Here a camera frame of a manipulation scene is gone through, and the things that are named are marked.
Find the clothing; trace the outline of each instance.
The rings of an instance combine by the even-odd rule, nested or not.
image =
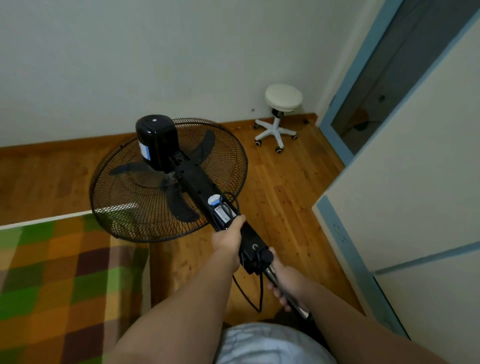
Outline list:
[[[298,330],[258,322],[223,331],[215,363],[336,364],[336,360],[322,345]]]

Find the white rolling stool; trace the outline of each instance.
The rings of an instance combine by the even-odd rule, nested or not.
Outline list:
[[[280,120],[282,120],[284,113],[292,112],[299,107],[303,101],[303,95],[295,87],[285,84],[270,85],[265,91],[265,100],[267,104],[273,108],[272,114],[275,116],[273,124],[269,124],[265,121],[255,120],[254,129],[258,129],[259,126],[263,126],[266,130],[263,133],[258,134],[255,137],[255,144],[257,146],[262,145],[262,139],[268,135],[273,135],[278,143],[278,147],[275,148],[277,153],[282,153],[283,142],[281,134],[288,134],[292,136],[292,139],[297,139],[297,132],[293,130],[280,128]]]

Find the blue door frame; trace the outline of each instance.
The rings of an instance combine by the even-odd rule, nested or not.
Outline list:
[[[350,164],[354,156],[352,152],[350,152],[350,149],[347,147],[347,145],[333,129],[333,119],[335,118],[336,113],[340,110],[340,107],[347,98],[348,93],[365,67],[378,42],[384,35],[385,30],[387,30],[388,25],[395,16],[402,1],[403,0],[385,0],[385,3],[378,12],[378,15],[373,22],[367,37],[363,41],[357,56],[348,69],[342,84],[338,88],[332,103],[328,107],[328,110],[322,119],[322,122],[320,123],[320,130],[346,166]]]

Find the colorful plaid blanket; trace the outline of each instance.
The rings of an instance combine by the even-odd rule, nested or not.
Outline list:
[[[92,215],[0,230],[0,363],[102,363],[140,315],[147,257]]]

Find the wooden floor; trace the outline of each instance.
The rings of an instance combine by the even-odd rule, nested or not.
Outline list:
[[[232,124],[232,131],[249,160],[247,181],[239,196],[241,212],[265,242],[276,248],[284,263],[361,311],[311,210],[343,169],[342,162],[312,122],[286,123],[284,126],[297,130],[299,137],[293,141],[284,136],[285,150],[279,155],[273,137],[256,147],[254,137],[261,130],[237,125]],[[22,153],[21,148],[8,154],[0,150],[0,225],[88,210],[91,175],[119,141],[120,137],[98,138],[85,145],[35,153],[30,149]],[[153,303],[175,291],[204,264],[212,252],[212,232],[211,227],[205,227],[186,237],[151,245]],[[248,276],[240,268],[236,277],[250,298],[258,302],[258,276]],[[279,308],[265,292],[264,310],[258,314],[232,286],[225,320],[233,325],[260,320],[272,317]]]

